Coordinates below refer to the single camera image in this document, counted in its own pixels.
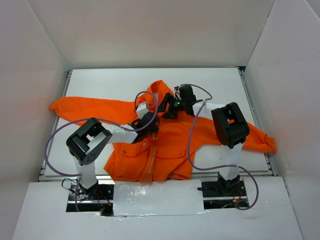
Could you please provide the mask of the aluminium frame rail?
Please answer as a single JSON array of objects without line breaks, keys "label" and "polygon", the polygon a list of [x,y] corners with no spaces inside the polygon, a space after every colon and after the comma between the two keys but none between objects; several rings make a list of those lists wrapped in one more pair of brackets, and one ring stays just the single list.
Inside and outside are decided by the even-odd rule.
[{"label": "aluminium frame rail", "polygon": [[[130,124],[138,117],[136,105],[147,103],[154,111],[166,94],[173,95],[182,84],[191,84],[198,100],[239,105],[250,128],[239,164],[253,175],[269,175],[265,155],[276,151],[275,141],[256,127],[237,68],[121,68],[72,71],[65,95],[50,106],[61,130],[53,139],[48,156],[51,167],[45,176],[77,172],[66,140],[84,118]],[[141,142],[108,144],[95,161],[95,172],[116,181],[188,180],[215,176],[214,166],[228,171],[230,157],[229,148],[217,139],[211,118],[195,119],[180,111],[176,119],[160,118],[158,131]]]}]

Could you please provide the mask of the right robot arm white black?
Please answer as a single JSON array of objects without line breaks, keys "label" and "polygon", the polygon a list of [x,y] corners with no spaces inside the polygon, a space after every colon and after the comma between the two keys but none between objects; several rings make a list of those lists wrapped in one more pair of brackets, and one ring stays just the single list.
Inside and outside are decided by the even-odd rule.
[{"label": "right robot arm white black", "polygon": [[[213,96],[204,88],[194,84],[181,84],[175,87],[175,93],[167,92],[158,106],[159,112],[164,112],[163,117],[176,119],[178,113],[184,111],[194,117],[188,139],[187,158],[191,166],[199,171],[218,170],[217,189],[223,196],[230,195],[240,182],[240,153],[250,128],[239,106],[235,102],[229,104],[216,104],[210,102]],[[220,144],[228,147],[222,164],[209,168],[200,168],[191,160],[191,139],[197,119],[211,120]]]}]

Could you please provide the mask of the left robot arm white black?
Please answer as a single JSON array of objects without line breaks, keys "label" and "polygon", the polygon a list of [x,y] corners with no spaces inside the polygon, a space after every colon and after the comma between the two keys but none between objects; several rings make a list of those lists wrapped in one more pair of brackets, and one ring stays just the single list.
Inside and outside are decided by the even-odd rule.
[{"label": "left robot arm white black", "polygon": [[142,117],[126,125],[100,122],[92,117],[81,125],[67,140],[66,146],[72,155],[76,169],[80,193],[86,199],[98,197],[99,184],[95,173],[95,160],[108,144],[136,144],[159,130],[159,117],[146,112]]}]

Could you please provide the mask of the white foil-wrapped block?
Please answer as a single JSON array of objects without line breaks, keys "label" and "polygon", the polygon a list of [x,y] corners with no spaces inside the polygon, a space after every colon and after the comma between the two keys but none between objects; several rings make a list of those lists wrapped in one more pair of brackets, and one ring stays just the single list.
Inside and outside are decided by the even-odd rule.
[{"label": "white foil-wrapped block", "polygon": [[139,183],[118,181],[114,185],[114,216],[185,216],[204,210],[200,180],[167,180]]}]

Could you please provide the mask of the orange zip-up jacket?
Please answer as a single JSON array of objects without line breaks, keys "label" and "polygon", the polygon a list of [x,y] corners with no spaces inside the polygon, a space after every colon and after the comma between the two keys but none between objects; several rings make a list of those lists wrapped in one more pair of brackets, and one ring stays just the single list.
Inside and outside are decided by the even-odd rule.
[{"label": "orange zip-up jacket", "polygon": [[[84,118],[107,119],[118,124],[129,124],[138,118],[133,101],[61,97],[49,109],[66,121]],[[127,144],[114,143],[113,152],[103,169],[114,181],[162,182],[168,178],[188,180],[192,166],[187,155],[187,142],[194,117],[184,112],[177,119],[161,118],[159,130],[143,141]],[[203,145],[219,145],[211,120],[198,118],[191,137],[190,158]]]}]

